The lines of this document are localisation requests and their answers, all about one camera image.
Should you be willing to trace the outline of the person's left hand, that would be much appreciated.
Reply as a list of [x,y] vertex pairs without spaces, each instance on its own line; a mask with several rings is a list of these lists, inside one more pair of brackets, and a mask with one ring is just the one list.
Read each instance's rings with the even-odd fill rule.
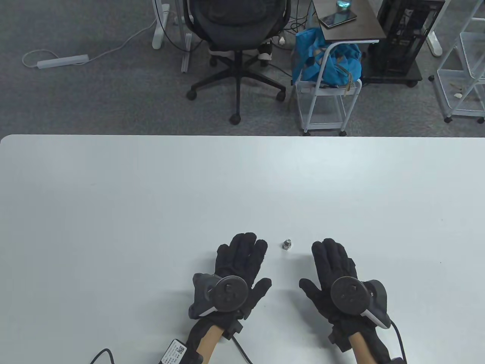
[[272,286],[269,278],[255,283],[267,248],[266,241],[257,239],[252,232],[247,232],[235,235],[229,245],[222,244],[217,249],[215,274],[222,278],[238,276],[248,286],[248,298],[240,308],[227,313],[213,312],[206,316],[211,324],[224,330],[223,336],[227,339],[241,332],[243,326],[239,321],[248,319],[253,308]]

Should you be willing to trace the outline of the person's right hand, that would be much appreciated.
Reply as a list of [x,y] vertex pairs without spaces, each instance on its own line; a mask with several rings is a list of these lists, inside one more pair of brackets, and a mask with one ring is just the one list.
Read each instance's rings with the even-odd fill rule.
[[330,289],[337,279],[357,278],[355,263],[348,257],[344,246],[331,238],[325,238],[322,242],[314,242],[311,251],[321,288],[306,278],[300,279],[299,287],[318,312],[346,338],[356,333],[364,337],[377,336],[376,326],[369,319],[345,314],[332,301]]

